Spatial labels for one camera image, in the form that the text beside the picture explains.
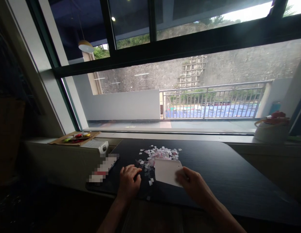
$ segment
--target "metal railing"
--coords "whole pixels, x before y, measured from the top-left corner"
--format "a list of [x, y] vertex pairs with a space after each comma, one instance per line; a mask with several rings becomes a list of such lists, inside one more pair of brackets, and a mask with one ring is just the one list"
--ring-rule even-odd
[[271, 82], [163, 90], [163, 118], [255, 118]]

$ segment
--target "hand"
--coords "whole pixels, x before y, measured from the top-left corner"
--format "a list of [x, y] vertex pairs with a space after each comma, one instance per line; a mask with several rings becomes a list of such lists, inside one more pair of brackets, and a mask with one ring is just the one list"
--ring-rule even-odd
[[120, 185], [118, 189], [117, 199], [128, 204], [136, 196], [141, 185], [141, 175], [138, 175], [136, 181], [133, 178], [142, 171], [140, 168], [134, 167], [133, 164], [122, 167], [120, 171]]
[[178, 172], [176, 174], [177, 181], [183, 186], [187, 194], [206, 210], [210, 207], [211, 202], [216, 200], [211, 189], [199, 173], [187, 167], [183, 167], [183, 171], [186, 177], [182, 172]]

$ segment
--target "lamp shade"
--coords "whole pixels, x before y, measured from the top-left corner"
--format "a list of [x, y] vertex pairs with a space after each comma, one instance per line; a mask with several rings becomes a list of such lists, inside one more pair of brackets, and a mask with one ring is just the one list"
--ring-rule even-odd
[[93, 46], [86, 40], [79, 41], [78, 48], [83, 52], [88, 52], [88, 53], [94, 52]]

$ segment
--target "shredded paper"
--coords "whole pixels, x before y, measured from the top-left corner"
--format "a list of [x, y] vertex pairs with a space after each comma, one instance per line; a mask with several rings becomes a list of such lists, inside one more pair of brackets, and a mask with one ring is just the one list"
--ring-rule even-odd
[[140, 168], [143, 168], [145, 171], [145, 176], [148, 176], [150, 178], [149, 186], [153, 185], [154, 179], [151, 177], [151, 174], [154, 173], [155, 170], [155, 158], [158, 159], [166, 159], [166, 160], [178, 160], [179, 159], [179, 153], [177, 149], [168, 149], [164, 146], [161, 148], [157, 148], [156, 146], [151, 145], [149, 150], [140, 149], [140, 151], [144, 151], [148, 155], [148, 158], [146, 160], [136, 160], [137, 164]]

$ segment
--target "tabletop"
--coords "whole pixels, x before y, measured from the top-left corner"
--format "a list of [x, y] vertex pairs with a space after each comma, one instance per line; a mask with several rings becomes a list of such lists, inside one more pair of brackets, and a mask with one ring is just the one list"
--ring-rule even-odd
[[[216, 198], [233, 215], [301, 226], [301, 206], [292, 197], [280, 190], [256, 168], [228, 145], [215, 141], [182, 141], [124, 139], [112, 151], [120, 158], [100, 185], [87, 183], [90, 191], [116, 194], [122, 167], [146, 160], [150, 146], [164, 146], [179, 151], [179, 160], [199, 172]], [[141, 186], [137, 198], [153, 202], [200, 208], [183, 188], [155, 181], [149, 186], [149, 177], [141, 173]]]

